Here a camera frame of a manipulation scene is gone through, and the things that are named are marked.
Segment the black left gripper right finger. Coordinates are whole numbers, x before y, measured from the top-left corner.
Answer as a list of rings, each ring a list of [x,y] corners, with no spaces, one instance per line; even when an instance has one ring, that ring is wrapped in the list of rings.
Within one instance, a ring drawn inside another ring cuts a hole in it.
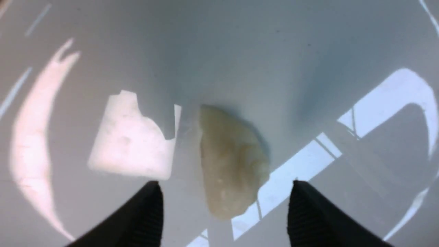
[[[336,207],[307,181],[295,180],[290,193],[287,234],[292,247],[388,247]]]

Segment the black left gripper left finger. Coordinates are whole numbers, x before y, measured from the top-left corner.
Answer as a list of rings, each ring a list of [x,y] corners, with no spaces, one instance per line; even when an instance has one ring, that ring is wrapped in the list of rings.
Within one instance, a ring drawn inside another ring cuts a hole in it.
[[[158,181],[147,182],[132,198],[69,247],[160,247],[164,199]]]

